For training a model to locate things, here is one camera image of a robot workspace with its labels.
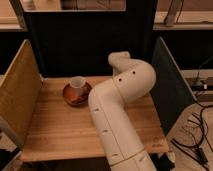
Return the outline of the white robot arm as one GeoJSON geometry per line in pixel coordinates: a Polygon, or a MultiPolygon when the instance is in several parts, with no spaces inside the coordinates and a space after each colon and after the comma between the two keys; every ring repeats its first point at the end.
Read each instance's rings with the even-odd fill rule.
{"type": "Polygon", "coordinates": [[[128,51],[111,53],[108,62],[113,76],[92,88],[88,105],[111,171],[157,171],[125,110],[154,87],[155,70],[128,51]]]}

